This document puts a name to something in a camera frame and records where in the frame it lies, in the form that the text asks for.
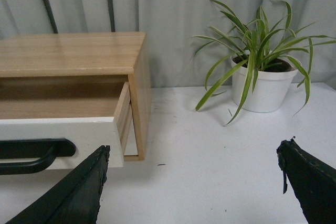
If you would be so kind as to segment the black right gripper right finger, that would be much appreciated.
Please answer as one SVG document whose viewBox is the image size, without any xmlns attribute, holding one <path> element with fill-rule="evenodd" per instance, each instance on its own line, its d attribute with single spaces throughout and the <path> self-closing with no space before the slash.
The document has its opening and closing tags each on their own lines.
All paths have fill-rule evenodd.
<svg viewBox="0 0 336 224">
<path fill-rule="evenodd" d="M 290 182 L 308 223 L 335 223 L 335 168 L 300 148 L 295 139 L 276 150 L 283 192 Z"/>
</svg>

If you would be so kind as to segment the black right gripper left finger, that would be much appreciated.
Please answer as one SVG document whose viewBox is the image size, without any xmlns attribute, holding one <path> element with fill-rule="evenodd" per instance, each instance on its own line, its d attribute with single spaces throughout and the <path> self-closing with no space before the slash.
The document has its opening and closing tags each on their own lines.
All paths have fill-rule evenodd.
<svg viewBox="0 0 336 224">
<path fill-rule="evenodd" d="M 96 223 L 110 146 L 100 146 L 8 223 Z"/>
</svg>

